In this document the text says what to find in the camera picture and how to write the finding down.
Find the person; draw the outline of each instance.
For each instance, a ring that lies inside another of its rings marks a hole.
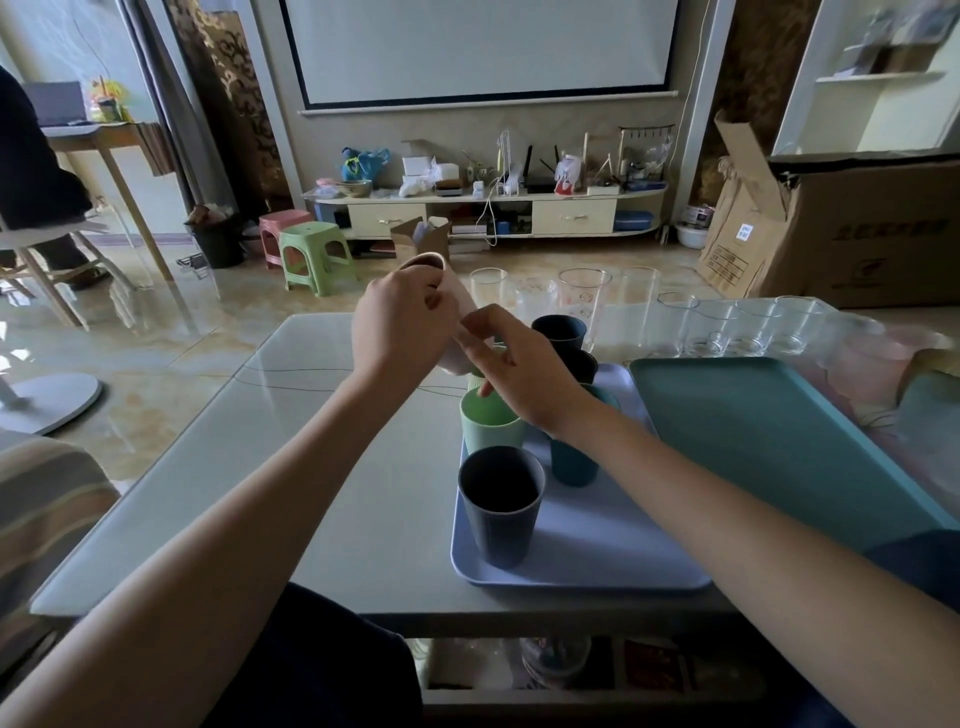
[[[61,169],[47,144],[26,91],[0,66],[0,220],[5,230],[50,228],[82,219],[92,207],[86,188]],[[33,246],[51,271],[69,271],[89,262],[69,235]],[[15,268],[16,252],[0,250],[0,267]],[[110,277],[91,268],[71,279],[75,291]]]
[[[525,421],[599,462],[849,721],[956,724],[954,611],[591,397],[504,309],[458,326],[441,276],[414,266],[371,283],[353,370],[320,411],[81,620],[0,705],[0,725],[413,724],[420,694],[397,638],[287,582],[451,336]],[[495,334],[510,361],[484,343]]]

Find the dark gray cup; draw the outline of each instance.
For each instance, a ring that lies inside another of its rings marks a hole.
[[[584,337],[587,335],[587,325],[584,322],[573,316],[564,316],[562,313],[540,316],[534,319],[530,328],[546,336],[554,349],[558,345],[580,349],[584,346]]]
[[[546,487],[543,465],[525,449],[483,448],[464,460],[457,485],[481,558],[501,569],[517,566],[534,535]]]

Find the green cup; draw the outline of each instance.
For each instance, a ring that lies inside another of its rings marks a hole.
[[[493,351],[496,352],[496,355],[499,356],[501,359],[503,358],[503,352],[507,350],[507,348],[503,344],[494,344],[493,346],[491,346],[491,349],[493,349]],[[471,389],[476,389],[485,381],[487,381],[487,378],[484,376],[483,372],[477,369],[476,364],[471,365],[470,373],[467,375],[468,391]]]
[[[460,422],[467,452],[473,453],[494,445],[521,447],[527,424],[496,392],[480,398],[477,397],[477,391],[469,390],[460,400]]]

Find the lavender tray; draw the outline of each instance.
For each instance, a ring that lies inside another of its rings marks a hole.
[[[656,434],[630,377],[601,364],[594,384],[617,398],[623,412]],[[515,569],[480,558],[467,513],[457,496],[453,513],[453,568],[480,586],[568,589],[700,589],[709,577],[603,471],[586,488],[571,488],[550,472],[546,435],[529,427],[523,446],[546,470],[547,484],[527,558]],[[461,449],[461,462],[467,452]]]

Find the plastic cup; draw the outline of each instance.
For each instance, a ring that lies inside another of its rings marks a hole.
[[[597,369],[600,366],[597,364],[597,360],[593,358],[593,354],[565,345],[554,347],[554,351],[574,379],[581,384],[593,383],[593,378],[597,376]]]
[[[780,323],[780,310],[770,299],[741,299],[733,302],[739,315],[733,325],[730,353],[763,356]]]
[[[514,293],[516,317],[528,325],[540,316],[556,311],[560,300],[560,287],[553,279],[520,279],[514,284]]]
[[[664,291],[657,300],[647,322],[643,349],[646,356],[675,359],[684,353],[684,342],[693,310],[700,301],[687,293]]]
[[[507,272],[501,268],[478,268],[470,273],[470,295],[477,308],[498,303],[509,308]]]
[[[507,351],[507,348],[503,344],[494,344],[491,346],[491,349],[493,349],[500,358],[503,358],[504,353]],[[476,389],[485,381],[487,381],[487,378],[484,376],[484,373],[477,369],[476,364],[471,364],[470,372],[467,375],[467,391]]]
[[[501,569],[520,564],[546,488],[540,461],[521,448],[481,449],[460,466],[457,487],[481,558]]]
[[[534,331],[539,331],[547,337],[553,348],[567,346],[580,349],[584,345],[587,335],[587,324],[573,316],[562,313],[553,313],[549,316],[540,316],[530,325]]]
[[[568,268],[559,278],[560,310],[587,325],[583,348],[592,352],[613,276],[599,268]]]
[[[584,389],[604,404],[620,409],[620,402],[610,392],[592,384],[581,384]],[[596,478],[600,466],[576,448],[550,438],[550,470],[564,485],[584,488]]]
[[[700,301],[691,313],[684,353],[696,357],[723,356],[739,313],[733,301]]]
[[[470,453],[496,445],[519,448],[527,426],[496,392],[478,397],[477,389],[460,399],[460,422]]]
[[[780,324],[770,340],[770,350],[787,356],[804,353],[815,341],[827,318],[828,309],[816,299],[804,296],[777,296]]]
[[[645,266],[624,268],[613,279],[611,287],[610,300],[604,309],[605,358],[611,361],[639,359],[644,354],[647,320],[660,292],[660,271]]]

